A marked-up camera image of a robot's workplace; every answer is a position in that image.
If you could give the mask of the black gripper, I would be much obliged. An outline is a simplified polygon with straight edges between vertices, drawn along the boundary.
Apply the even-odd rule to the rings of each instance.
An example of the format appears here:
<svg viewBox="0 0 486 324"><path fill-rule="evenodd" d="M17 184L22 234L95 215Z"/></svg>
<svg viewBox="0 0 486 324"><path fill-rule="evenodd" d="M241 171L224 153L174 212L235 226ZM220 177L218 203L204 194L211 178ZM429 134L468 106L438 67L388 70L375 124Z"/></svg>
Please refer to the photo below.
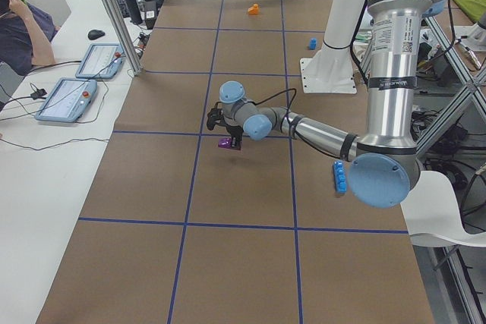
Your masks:
<svg viewBox="0 0 486 324"><path fill-rule="evenodd" d="M241 149L241 127L230 124L225 120L223 109L219 107L220 102L216 102L207 114L206 126L212 131L215 126L224 127L231 137L231 148L234 150Z"/></svg>

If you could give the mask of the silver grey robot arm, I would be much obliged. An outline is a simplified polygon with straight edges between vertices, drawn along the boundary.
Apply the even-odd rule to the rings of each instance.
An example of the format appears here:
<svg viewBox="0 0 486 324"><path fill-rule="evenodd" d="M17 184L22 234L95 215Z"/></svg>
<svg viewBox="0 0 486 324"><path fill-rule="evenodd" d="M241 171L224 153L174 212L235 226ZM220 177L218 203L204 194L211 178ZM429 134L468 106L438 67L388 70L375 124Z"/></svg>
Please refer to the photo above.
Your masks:
<svg viewBox="0 0 486 324"><path fill-rule="evenodd" d="M349 186L363 203L388 208L401 203L421 170L410 133L421 22L439 14L445 0L333 0L323 45L301 60L308 93L342 93L352 85L352 43L363 14L372 18L367 127L363 135L298 115L289 107L261 108L236 81L225 82L207 127L224 127L219 146L239 149L244 135L261 140L279 131L321 153L350 163Z"/></svg>

